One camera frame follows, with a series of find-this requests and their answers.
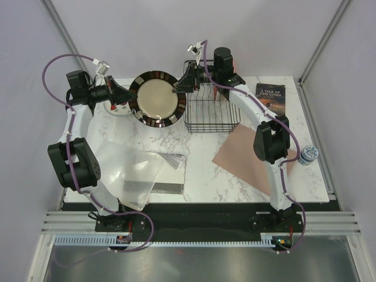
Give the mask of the black wire dish rack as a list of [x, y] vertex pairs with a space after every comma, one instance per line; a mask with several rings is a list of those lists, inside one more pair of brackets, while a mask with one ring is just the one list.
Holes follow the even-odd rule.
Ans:
[[190, 133], [230, 133], [240, 123], [240, 110], [215, 91], [206, 78], [186, 93], [184, 124]]

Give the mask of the brown rimmed beige plate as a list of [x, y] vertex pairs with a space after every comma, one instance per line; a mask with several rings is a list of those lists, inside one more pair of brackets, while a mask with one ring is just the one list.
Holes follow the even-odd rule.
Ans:
[[178, 122], [186, 109], [186, 94], [174, 93], [178, 80], [159, 70], [147, 71], [129, 86], [136, 98], [128, 102], [132, 115], [142, 124], [163, 128]]

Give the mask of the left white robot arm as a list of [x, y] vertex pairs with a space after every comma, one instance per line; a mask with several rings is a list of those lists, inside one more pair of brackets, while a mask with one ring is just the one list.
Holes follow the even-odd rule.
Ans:
[[87, 72], [76, 70], [67, 74], [67, 123], [58, 143], [48, 147], [48, 155], [62, 187], [85, 196], [97, 209], [89, 217], [96, 221], [96, 231], [123, 232], [131, 229], [125, 208], [101, 181], [99, 162], [86, 137], [95, 107], [109, 101], [112, 105], [128, 103], [136, 92], [120, 86], [106, 76], [99, 86], [90, 84]]

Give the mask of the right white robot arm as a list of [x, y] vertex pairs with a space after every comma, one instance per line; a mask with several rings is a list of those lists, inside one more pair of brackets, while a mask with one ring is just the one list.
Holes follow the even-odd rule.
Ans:
[[207, 64], [204, 43], [190, 45], [188, 52], [195, 57], [195, 61], [189, 64], [173, 91], [192, 92], [204, 82], [210, 82], [247, 116], [256, 128], [253, 150], [265, 164], [270, 185], [269, 224], [273, 230], [283, 231], [290, 225], [290, 216], [293, 215], [286, 187], [286, 161], [290, 148], [288, 119], [273, 114], [251, 92], [245, 80], [234, 70], [230, 49], [216, 48], [212, 65]]

